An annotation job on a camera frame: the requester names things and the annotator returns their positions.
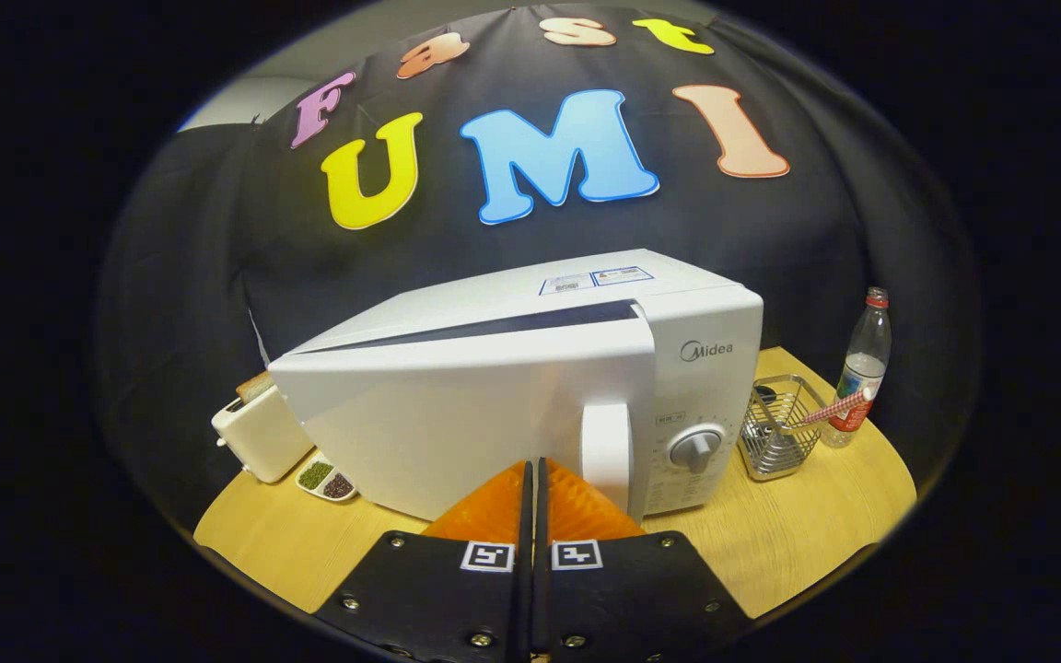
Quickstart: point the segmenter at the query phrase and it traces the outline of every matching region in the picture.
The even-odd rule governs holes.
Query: bottle cap
[[[890,301],[887,298],[887,290],[867,289],[867,306],[875,308],[887,308]]]

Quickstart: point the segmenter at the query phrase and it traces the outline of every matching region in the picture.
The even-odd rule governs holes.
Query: blue letter
[[[487,200],[481,222],[492,226],[525,217],[534,198],[519,192],[514,169],[553,206],[568,199],[576,155],[587,176],[580,196],[592,202],[637,198],[657,192],[658,176],[641,168],[641,160],[620,117],[624,94],[615,89],[585,89],[569,94],[555,118],[551,136],[512,110],[493,110],[472,118],[460,136],[477,144]]]

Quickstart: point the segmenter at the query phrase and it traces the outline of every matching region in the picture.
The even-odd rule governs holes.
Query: small dish
[[[306,486],[302,486],[302,474],[305,474],[313,465],[316,465],[318,463],[330,466],[330,470],[328,471],[328,473],[325,474],[324,477],[321,477],[320,482],[318,482],[316,487],[313,487],[311,489],[307,488]],[[330,496],[328,494],[325,494],[325,490],[327,490],[327,487],[337,482],[340,477],[342,477],[343,482],[346,482],[346,485],[350,486],[350,491],[342,496]],[[330,463],[330,458],[326,457],[325,454],[321,452],[313,454],[313,457],[309,458],[309,460],[307,460],[306,464],[303,464],[302,467],[300,467],[300,470],[298,470],[297,474],[294,475],[294,483],[297,485],[298,488],[300,488],[300,490],[307,491],[307,493],[311,495],[316,495],[319,496],[320,499],[328,501],[346,501],[359,494],[359,490],[358,488],[354,488],[353,482],[351,482],[351,479],[347,477],[346,474],[343,474],[342,471],[338,471],[338,467],[336,465],[333,465],[333,463]]]

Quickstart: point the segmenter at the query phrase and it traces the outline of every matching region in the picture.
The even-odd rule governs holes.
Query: bottle label
[[[841,380],[837,382],[837,400],[853,395],[858,389],[863,389],[863,387],[870,387],[873,395],[879,395],[879,385],[881,385],[882,381],[881,374],[879,378],[867,378],[866,374],[855,373],[854,370],[850,369],[850,366],[846,366],[841,370]],[[848,412],[830,416],[829,422],[838,431],[857,431],[859,425],[863,425],[863,421],[866,421],[867,414],[870,412],[870,406],[873,403],[875,403],[873,400],[869,400],[860,404],[855,404]]]

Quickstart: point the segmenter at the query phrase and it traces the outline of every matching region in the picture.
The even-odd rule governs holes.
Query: red and white striped straw
[[[839,400],[834,404],[828,404],[828,406],[818,409],[817,412],[810,413],[805,415],[804,419],[801,419],[801,423],[813,423],[813,421],[820,421],[821,419],[829,419],[830,416],[837,415],[839,412],[846,412],[855,404],[869,402],[875,399],[875,396],[871,394],[870,387],[863,387],[860,391],[855,391],[850,396]]]

